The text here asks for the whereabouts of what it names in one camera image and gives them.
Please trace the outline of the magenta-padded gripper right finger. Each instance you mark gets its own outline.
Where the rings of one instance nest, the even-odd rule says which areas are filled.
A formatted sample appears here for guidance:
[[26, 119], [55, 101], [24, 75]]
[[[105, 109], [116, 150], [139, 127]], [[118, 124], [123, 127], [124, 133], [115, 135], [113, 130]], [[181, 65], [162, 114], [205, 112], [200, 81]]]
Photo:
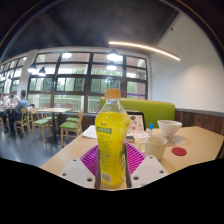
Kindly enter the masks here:
[[140, 188], [167, 175], [165, 168], [153, 155], [146, 156], [130, 143], [126, 144], [126, 185], [128, 188]]

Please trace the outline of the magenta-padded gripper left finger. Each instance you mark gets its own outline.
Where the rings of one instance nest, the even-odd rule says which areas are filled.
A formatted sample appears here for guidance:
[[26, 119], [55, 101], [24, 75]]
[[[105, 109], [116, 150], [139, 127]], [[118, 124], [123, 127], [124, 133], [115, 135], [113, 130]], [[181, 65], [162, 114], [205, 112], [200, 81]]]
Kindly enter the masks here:
[[80, 158], [73, 158], [59, 176], [81, 187], [97, 189], [100, 186], [98, 146]]

